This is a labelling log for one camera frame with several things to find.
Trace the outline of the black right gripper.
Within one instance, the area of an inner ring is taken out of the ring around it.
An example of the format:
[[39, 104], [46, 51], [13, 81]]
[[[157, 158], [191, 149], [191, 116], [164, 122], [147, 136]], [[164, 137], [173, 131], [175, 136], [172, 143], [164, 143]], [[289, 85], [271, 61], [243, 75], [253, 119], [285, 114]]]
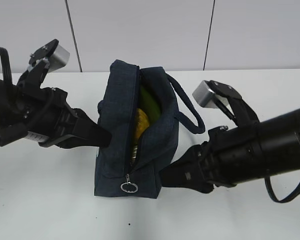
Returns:
[[226, 177], [221, 176], [221, 164], [217, 160], [217, 138], [225, 133], [227, 126], [208, 131], [209, 141], [191, 146], [178, 160], [159, 171], [161, 185], [167, 188], [185, 188], [209, 194], [214, 187], [233, 188]]

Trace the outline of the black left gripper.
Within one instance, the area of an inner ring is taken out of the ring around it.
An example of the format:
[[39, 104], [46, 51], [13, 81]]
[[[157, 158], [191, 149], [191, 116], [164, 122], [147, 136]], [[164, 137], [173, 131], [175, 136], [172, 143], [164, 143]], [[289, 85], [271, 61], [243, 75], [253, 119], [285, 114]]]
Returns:
[[15, 104], [20, 120], [14, 124], [14, 140], [30, 139], [41, 147], [61, 149], [108, 147], [112, 134], [80, 108], [67, 103], [68, 93], [60, 88], [16, 87]]

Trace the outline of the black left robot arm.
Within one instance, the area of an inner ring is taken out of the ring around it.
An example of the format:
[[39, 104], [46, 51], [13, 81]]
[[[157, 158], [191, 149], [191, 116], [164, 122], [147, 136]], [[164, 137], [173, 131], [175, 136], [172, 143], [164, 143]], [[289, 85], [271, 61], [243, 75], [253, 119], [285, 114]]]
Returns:
[[60, 88], [13, 85], [12, 97], [0, 79], [0, 147], [20, 139], [40, 147], [72, 149], [82, 146], [108, 147], [112, 135], [80, 108], [67, 103]]

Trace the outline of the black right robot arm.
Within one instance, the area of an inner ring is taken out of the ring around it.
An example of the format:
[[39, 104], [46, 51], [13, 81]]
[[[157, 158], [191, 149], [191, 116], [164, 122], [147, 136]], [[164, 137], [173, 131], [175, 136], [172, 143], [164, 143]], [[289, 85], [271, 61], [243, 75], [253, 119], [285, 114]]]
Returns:
[[300, 170], [300, 109], [208, 136], [159, 172], [163, 187], [210, 193]]

